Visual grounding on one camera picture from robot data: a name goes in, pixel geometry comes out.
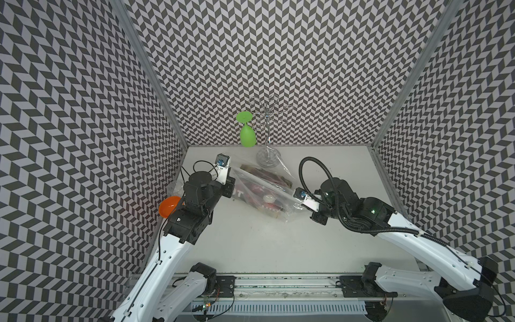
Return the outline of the red plaid shirt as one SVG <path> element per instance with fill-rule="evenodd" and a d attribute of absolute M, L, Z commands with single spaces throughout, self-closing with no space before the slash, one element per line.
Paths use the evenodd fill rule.
<path fill-rule="evenodd" d="M 276 201 L 273 204 L 265 203 L 263 200 L 264 195 L 273 195 Z M 284 211 L 284 204 L 279 200 L 277 193 L 273 192 L 272 189 L 265 188 L 251 181 L 236 182 L 233 197 L 261 211 L 272 213 Z"/>

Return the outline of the clear plastic vacuum bag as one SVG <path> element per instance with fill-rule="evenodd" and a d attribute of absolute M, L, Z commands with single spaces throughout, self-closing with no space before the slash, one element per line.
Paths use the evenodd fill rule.
<path fill-rule="evenodd" d="M 231 176 L 236 180 L 234 200 L 283 222 L 292 221 L 305 210 L 293 197 L 298 179 L 278 149 L 228 147 L 223 153 L 230 158 Z"/>

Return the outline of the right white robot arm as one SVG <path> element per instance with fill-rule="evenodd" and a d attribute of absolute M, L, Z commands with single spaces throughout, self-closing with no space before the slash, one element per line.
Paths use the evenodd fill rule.
<path fill-rule="evenodd" d="M 393 300 L 399 294 L 433 299 L 466 321 L 491 317 L 498 264 L 488 256 L 475 258 L 450 247 L 418 228 L 402 213 L 375 197 L 360 198 L 349 184 L 334 177 L 319 159 L 300 161 L 301 186 L 294 197 L 311 212 L 311 220 L 327 225 L 336 219 L 350 232 L 379 237 L 426 264 L 428 272 L 397 270 L 369 262 L 359 278 L 341 277 L 337 286 L 348 297 Z"/>

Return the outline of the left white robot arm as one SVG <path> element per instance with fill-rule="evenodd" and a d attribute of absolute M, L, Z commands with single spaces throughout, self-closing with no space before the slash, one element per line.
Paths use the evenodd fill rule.
<path fill-rule="evenodd" d="M 193 300 L 214 291 L 216 270 L 198 263 L 182 284 L 165 293 L 181 261 L 212 224 L 220 198 L 232 196 L 235 181 L 228 166 L 219 167 L 216 177 L 206 171 L 190 175 L 183 196 L 166 219 L 156 253 L 135 287 L 106 321 L 174 321 Z"/>

